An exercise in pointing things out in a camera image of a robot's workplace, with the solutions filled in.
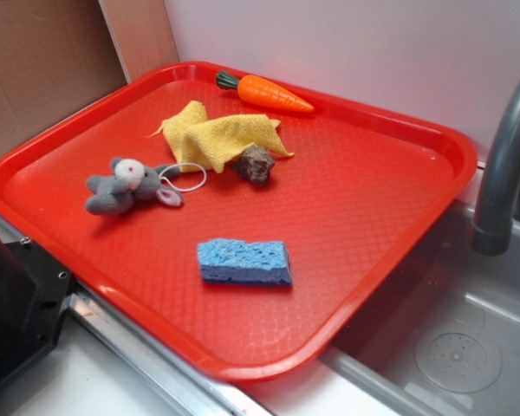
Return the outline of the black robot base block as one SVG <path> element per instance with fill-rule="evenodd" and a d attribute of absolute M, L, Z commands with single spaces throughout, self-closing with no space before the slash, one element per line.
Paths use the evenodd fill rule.
<path fill-rule="evenodd" d="M 0 218 L 0 391 L 57 345 L 71 270 Z"/>

